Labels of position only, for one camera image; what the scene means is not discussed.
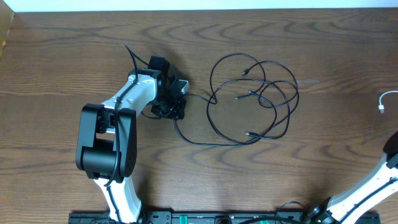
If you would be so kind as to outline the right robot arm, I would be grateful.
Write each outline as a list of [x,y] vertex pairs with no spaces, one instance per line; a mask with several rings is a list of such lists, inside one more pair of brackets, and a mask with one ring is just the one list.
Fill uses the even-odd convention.
[[383,147],[376,167],[349,190],[311,209],[306,223],[355,223],[364,213],[397,192],[397,133]]

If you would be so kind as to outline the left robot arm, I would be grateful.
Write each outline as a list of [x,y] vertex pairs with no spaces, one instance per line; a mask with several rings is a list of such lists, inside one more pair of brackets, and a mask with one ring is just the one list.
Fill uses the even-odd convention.
[[134,68],[126,84],[101,104],[81,110],[76,166],[100,187],[115,223],[145,223],[132,172],[137,159],[137,117],[147,105],[156,118],[183,119],[189,82],[169,77],[171,64],[153,56]]

